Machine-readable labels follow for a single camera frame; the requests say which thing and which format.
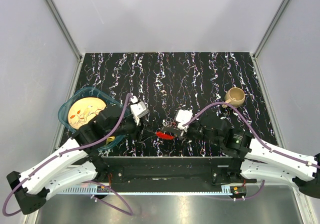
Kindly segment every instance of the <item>cable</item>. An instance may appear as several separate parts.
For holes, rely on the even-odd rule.
[[[250,200],[250,199],[253,199],[253,198],[257,197],[262,192],[262,190],[265,188],[265,182],[266,182],[265,180],[262,181],[259,190],[254,195],[252,195],[250,197],[247,197],[247,198],[244,198],[244,199],[223,199],[223,198],[216,198],[216,197],[208,197],[208,198],[211,198],[211,199],[214,199],[214,200],[219,200],[219,201],[233,201],[233,202]]]
[[[101,200],[101,199],[98,199],[98,198],[95,198],[95,201],[98,201],[98,202],[101,202],[101,203],[103,203],[103,204],[106,204],[107,206],[109,206],[109,207],[111,207],[111,208],[114,208],[114,209],[116,209],[117,211],[119,211],[119,212],[121,212],[121,213],[124,213],[124,214],[126,214],[126,215],[128,215],[128,216],[133,216],[133,215],[134,215],[134,213],[133,213],[131,207],[129,206],[129,204],[123,199],[123,197],[121,197],[121,196],[120,196],[115,190],[113,190],[111,187],[105,186],[105,185],[103,185],[103,184],[101,184],[101,183],[97,183],[97,182],[95,182],[95,181],[87,181],[86,183],[93,183],[93,184],[97,184],[97,185],[103,186],[104,188],[108,189],[110,192],[114,193],[114,194],[123,202],[123,204],[125,204],[125,206],[129,209],[129,212],[127,212],[127,211],[125,211],[125,210],[122,210],[122,209],[120,209],[120,208],[117,208],[116,206],[114,206],[114,205],[112,205],[112,204],[110,204],[110,203],[107,203],[107,202],[105,202],[105,201],[103,201],[103,200]]]
[[[150,137],[147,137],[146,139],[141,140],[139,143],[143,143],[143,142],[145,142],[146,140],[148,140],[148,139],[150,139],[150,138],[154,138],[154,137],[156,137],[156,136],[150,136]]]
[[[114,128],[106,135],[104,136],[103,138],[93,142],[93,143],[90,143],[90,144],[87,144],[87,145],[84,145],[84,146],[81,146],[81,147],[77,147],[77,148],[71,148],[71,149],[68,149],[68,150],[65,150],[61,153],[59,153],[59,156],[63,155],[63,154],[66,154],[66,153],[69,153],[69,152],[72,152],[72,151],[75,151],[75,150],[82,150],[82,149],[85,149],[85,148],[90,148],[96,144],[99,144],[103,141],[105,141],[108,137],[110,137],[114,132],[115,130],[119,127],[122,119],[124,118],[125,116],[125,111],[126,111],[126,108],[127,108],[127,105],[128,105],[128,102],[129,102],[129,98],[132,98],[133,96],[131,95],[131,93],[128,93],[125,97],[125,102],[124,102],[124,105],[123,105],[123,109],[122,109],[122,112],[121,112],[121,115],[119,117],[119,120],[118,122],[116,123],[116,125],[114,126]],[[48,163],[50,163],[51,161],[53,161],[54,159],[58,158],[59,157],[58,155],[55,155],[51,158],[49,158],[48,160],[46,160],[44,163],[42,163],[41,165],[39,165],[37,168],[34,169],[33,172],[31,172],[28,176],[28,178],[25,178],[23,179],[10,193],[9,195],[7,196],[7,198],[5,199],[4,201],[4,204],[3,204],[3,207],[2,207],[2,214],[5,216],[5,217],[12,217],[16,214],[18,214],[19,212],[21,212],[21,210],[18,210],[14,213],[7,213],[7,205],[8,205],[8,202],[10,200],[10,198],[12,197],[12,195],[28,180],[30,179],[36,172],[38,172],[41,168],[43,168],[45,165],[47,165]]]
[[[236,109],[234,108],[232,105],[230,105],[229,103],[225,103],[225,102],[215,102],[215,103],[212,103],[212,104],[209,104],[208,106],[206,106],[203,110],[201,110],[200,112],[198,112],[189,122],[183,124],[182,126],[187,126],[189,125],[190,123],[192,123],[194,120],[196,120],[201,114],[203,114],[204,112],[206,112],[209,108],[213,107],[213,106],[217,106],[217,105],[226,105],[228,106],[229,108],[231,108],[234,112],[236,112],[239,117],[241,118],[241,120],[248,126],[248,128],[250,129],[250,131],[253,133],[253,135],[255,136],[255,138],[261,143],[262,146],[264,146],[266,149],[268,149],[269,151],[272,151],[274,153],[277,153],[283,157],[286,157],[286,158],[289,158],[289,159],[292,159],[294,161],[297,161],[297,162],[300,162],[300,163],[303,163],[303,164],[306,164],[307,166],[309,166],[309,162],[308,161],[304,161],[304,160],[301,160],[299,158],[296,158],[296,157],[292,157],[288,154],[285,154],[285,153],[282,153],[282,152],[279,152],[277,150],[272,150],[267,144],[265,144],[263,142],[263,140],[258,136],[258,134],[255,132],[255,130],[251,127],[251,125],[247,122],[247,120],[244,118],[244,116]],[[318,168],[320,169],[320,166],[319,165],[316,165],[316,164],[311,164],[312,167],[315,167],[315,168]]]
[[[246,185],[246,180],[243,181],[243,184],[241,187],[244,187]]]
[[[109,180],[109,186],[111,187],[111,179],[110,179],[110,174],[108,174],[108,180]]]

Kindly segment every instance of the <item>white wall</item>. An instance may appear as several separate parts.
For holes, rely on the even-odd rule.
[[[320,153],[320,0],[292,0],[258,57],[292,151]],[[320,200],[313,200],[320,220]]]
[[[44,0],[0,0],[0,204],[6,175],[49,154],[76,58]],[[7,211],[18,209],[15,198]],[[18,224],[21,214],[1,224]]]
[[[254,52],[282,0],[54,0],[81,52]]]

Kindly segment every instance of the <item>teal plastic tray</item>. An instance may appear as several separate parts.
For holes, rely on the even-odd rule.
[[[108,104],[115,104],[121,108],[123,108],[123,105],[121,105],[119,102],[115,101],[113,98],[109,97],[105,93],[101,92],[100,90],[93,88],[93,87],[86,87],[82,88],[79,91],[77,91],[72,98],[70,98],[66,103],[64,103],[58,112],[58,119],[59,121],[72,133],[74,133],[76,130],[71,127],[68,123],[68,113],[72,105],[77,102],[79,99],[82,98],[88,98],[88,97],[94,97],[99,98],[103,100],[107,105]],[[129,110],[127,109],[124,113],[124,116],[128,116],[130,114]],[[106,146],[103,146],[99,148],[99,150],[108,150],[113,148],[115,145],[117,145],[125,136],[117,136],[111,143],[109,143]]]

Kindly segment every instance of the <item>red object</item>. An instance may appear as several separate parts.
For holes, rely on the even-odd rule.
[[[165,134],[165,133],[162,133],[162,132],[156,132],[155,134],[161,139],[173,140],[175,138],[174,136],[171,136],[169,134]]]

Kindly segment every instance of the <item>black countertop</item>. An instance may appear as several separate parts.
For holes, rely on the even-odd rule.
[[[223,101],[225,93],[239,87],[246,93],[238,110],[265,141],[277,144],[257,74],[249,53],[87,53],[76,85],[96,87],[124,102],[128,92],[143,100],[149,110],[148,123],[154,131],[172,120],[178,109],[199,112],[208,104]],[[226,119],[237,129],[246,129],[229,109],[214,107],[207,113]],[[70,136],[65,129],[61,143]],[[205,142],[164,141],[156,136],[137,143],[123,139],[105,156],[220,156]]]

